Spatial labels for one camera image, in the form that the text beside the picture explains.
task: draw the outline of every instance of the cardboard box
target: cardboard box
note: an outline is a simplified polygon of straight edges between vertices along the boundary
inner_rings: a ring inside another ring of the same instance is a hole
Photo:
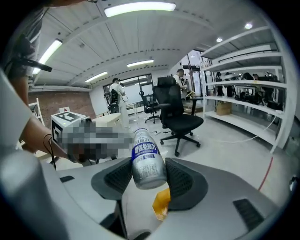
[[[232,103],[218,102],[216,107],[217,115],[223,116],[231,114],[231,106]]]

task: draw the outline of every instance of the chair armrest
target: chair armrest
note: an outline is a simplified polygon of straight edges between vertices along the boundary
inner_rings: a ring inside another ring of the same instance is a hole
[[[196,110],[196,102],[198,100],[203,100],[203,97],[195,97],[195,98],[192,98],[191,100],[193,101],[192,112],[191,112],[191,115],[193,116],[195,113],[195,110]]]
[[[191,99],[192,101],[196,102],[198,100],[203,100],[203,97],[195,97]]]
[[[168,116],[168,109],[171,108],[171,104],[170,103],[162,103],[162,104],[158,104],[158,107],[161,109],[160,112],[160,117],[161,117],[161,122],[163,124],[163,128],[167,128],[166,124],[165,124],[165,120]]]
[[[166,108],[170,108],[170,107],[171,107],[171,104],[170,104],[170,103],[162,103],[162,104],[158,104],[158,106],[159,106],[161,109],[166,109]]]

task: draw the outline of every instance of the window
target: window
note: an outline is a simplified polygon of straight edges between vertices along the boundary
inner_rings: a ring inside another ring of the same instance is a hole
[[[124,79],[121,80],[121,83],[124,84],[123,89],[128,98],[128,104],[138,103],[138,106],[143,106],[143,101],[139,94],[140,91],[143,91],[145,96],[153,97],[153,81],[151,74]],[[111,84],[103,87],[104,93],[109,93],[110,86]]]

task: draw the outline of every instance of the ceiling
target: ceiling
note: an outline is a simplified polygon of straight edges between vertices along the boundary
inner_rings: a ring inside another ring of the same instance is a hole
[[[43,20],[38,59],[56,39],[62,46],[47,61],[52,72],[40,71],[35,85],[86,87],[171,69],[193,49],[206,50],[265,22],[245,0],[172,0],[174,12],[141,11],[107,18],[104,9],[132,0],[99,0],[51,8]],[[153,59],[153,64],[128,68],[128,63]],[[102,72],[107,75],[85,81]]]

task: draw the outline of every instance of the black rubber pad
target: black rubber pad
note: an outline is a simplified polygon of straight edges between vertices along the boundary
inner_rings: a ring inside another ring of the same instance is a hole
[[[263,217],[248,199],[237,200],[234,201],[233,204],[249,231],[263,222]]]

